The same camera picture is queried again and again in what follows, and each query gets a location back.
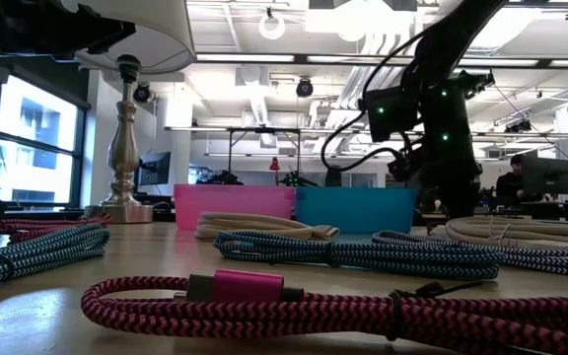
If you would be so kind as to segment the pink plastic bin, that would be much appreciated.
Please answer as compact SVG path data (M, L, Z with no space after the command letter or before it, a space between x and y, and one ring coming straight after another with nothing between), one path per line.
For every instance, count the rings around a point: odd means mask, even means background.
M194 231L204 212L245 213L290 219L295 188L267 185L176 184L177 227Z

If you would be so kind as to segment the blue plastic bin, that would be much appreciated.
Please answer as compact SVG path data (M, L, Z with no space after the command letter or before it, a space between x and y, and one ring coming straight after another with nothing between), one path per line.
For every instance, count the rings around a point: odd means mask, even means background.
M342 234L408 233L415 200L411 188L299 187L294 211L301 223L336 227Z

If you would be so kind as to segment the black computer monitor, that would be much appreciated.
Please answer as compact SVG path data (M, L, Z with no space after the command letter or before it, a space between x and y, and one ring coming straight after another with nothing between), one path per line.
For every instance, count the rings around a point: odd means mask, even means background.
M167 184L170 177L171 153L154 153L139 158L137 185Z
M568 161L525 156L522 185L526 194L568 194Z

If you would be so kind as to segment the white shade silver table lamp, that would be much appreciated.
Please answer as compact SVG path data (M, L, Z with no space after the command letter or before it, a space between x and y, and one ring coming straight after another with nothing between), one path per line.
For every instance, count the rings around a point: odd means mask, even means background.
M139 170L135 138L134 91L141 75L175 73L196 59L187 0L56 0L75 13L88 10L99 20L120 26L116 39L88 44L75 52L79 63L113 73L122 83L116 104L117 118L107 147L107 165L113 171L110 193L97 205L86 208L96 217L106 214L115 224L153 221L154 208L134 197L133 176Z

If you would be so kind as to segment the person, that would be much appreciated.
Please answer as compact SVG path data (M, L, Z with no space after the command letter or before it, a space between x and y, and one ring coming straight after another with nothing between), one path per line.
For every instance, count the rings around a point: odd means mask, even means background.
M524 198L523 190L523 155L515 155L510 160L511 170L497 178L495 191L499 205L519 206Z

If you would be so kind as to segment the black office desk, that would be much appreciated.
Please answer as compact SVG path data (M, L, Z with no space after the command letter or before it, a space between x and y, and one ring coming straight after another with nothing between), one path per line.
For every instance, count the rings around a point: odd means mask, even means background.
M483 212L484 216L530 217L534 220L568 222L568 201L565 202L523 202L520 206L496 206Z

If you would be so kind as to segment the black metal rack frame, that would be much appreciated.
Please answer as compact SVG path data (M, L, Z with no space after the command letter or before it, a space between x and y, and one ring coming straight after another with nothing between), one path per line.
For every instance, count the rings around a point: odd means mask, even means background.
M231 126L231 127L226 127L225 130L229 133L228 166L227 166L227 172L229 174L232 172L233 147L236 143L242 140L245 137L245 135L249 132L255 134L272 134L272 135L275 135L277 133L283 134L296 148L296 155L295 155L295 158L297 159L296 171L298 172L300 170L301 138L302 138L302 132L300 128L270 127L270 126L255 126L255 127ZM236 132L242 132L242 136L238 140L234 141L233 136Z

